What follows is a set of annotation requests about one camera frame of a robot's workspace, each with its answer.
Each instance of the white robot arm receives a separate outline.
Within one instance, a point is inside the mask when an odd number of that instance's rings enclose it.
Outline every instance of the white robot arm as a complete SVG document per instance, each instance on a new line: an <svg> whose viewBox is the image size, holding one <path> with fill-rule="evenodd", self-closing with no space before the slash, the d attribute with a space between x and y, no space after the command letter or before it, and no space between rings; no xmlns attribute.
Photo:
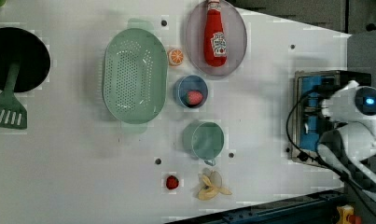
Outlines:
<svg viewBox="0 0 376 224"><path fill-rule="evenodd" d="M324 117L347 125L321 136L319 157L349 178L360 172L370 185L376 185L376 174L361 163L376 154L376 89L351 81L324 100L321 107ZM364 192L376 202L376 193Z"/></svg>

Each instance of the white tabletop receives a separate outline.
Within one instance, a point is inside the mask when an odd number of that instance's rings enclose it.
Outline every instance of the white tabletop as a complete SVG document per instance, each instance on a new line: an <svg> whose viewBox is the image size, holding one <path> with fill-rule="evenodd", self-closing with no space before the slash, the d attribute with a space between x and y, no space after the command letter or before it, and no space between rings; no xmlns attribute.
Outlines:
<svg viewBox="0 0 376 224"><path fill-rule="evenodd" d="M185 50L184 21L200 2L7 0L0 27L42 37L52 66L40 87L18 94L28 129L0 129L0 223L161 223L341 186L331 172L285 154L295 71L346 67L349 35L303 23L239 9L248 33L244 61L226 78L205 79L205 106L186 110L174 102L180 77L202 76L185 60L169 68L165 106L146 132L121 132L102 98L107 44L135 17L154 23L165 48ZM196 198L199 174L211 167L182 148L181 133L195 119L215 120L226 133L214 169L231 196ZM169 192L162 179L172 172L182 186Z"/></svg>

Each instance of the spatula handle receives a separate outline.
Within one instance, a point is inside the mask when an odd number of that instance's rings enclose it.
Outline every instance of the spatula handle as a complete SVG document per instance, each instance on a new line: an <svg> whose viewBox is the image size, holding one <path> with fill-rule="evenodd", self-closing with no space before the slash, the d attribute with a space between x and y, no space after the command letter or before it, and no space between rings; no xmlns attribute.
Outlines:
<svg viewBox="0 0 376 224"><path fill-rule="evenodd" d="M5 84L4 91L13 92L17 76L19 75L20 71L20 63L12 63L9 67L9 71L7 73L7 83Z"/></svg>

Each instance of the blue bowl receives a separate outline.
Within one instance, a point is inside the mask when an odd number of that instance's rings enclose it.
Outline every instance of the blue bowl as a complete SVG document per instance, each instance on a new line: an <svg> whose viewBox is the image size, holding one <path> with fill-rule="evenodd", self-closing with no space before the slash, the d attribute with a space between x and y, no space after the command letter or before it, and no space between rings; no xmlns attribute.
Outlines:
<svg viewBox="0 0 376 224"><path fill-rule="evenodd" d="M188 105L185 101L185 96L189 91L199 91L202 93L202 101L198 105ZM182 77L174 85L174 97L176 102L186 108L199 108L202 106L208 97L208 88L205 81L198 76Z"/></svg>

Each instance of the frying pan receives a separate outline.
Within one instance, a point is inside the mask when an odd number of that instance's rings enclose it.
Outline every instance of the frying pan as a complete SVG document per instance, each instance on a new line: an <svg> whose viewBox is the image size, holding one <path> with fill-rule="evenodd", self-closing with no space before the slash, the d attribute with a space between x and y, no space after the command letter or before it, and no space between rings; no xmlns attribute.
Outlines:
<svg viewBox="0 0 376 224"><path fill-rule="evenodd" d="M14 92L30 91L39 86L48 76L50 56L44 43L25 30L0 28L0 90L7 81L7 72L16 51L21 54L21 68Z"/></svg>

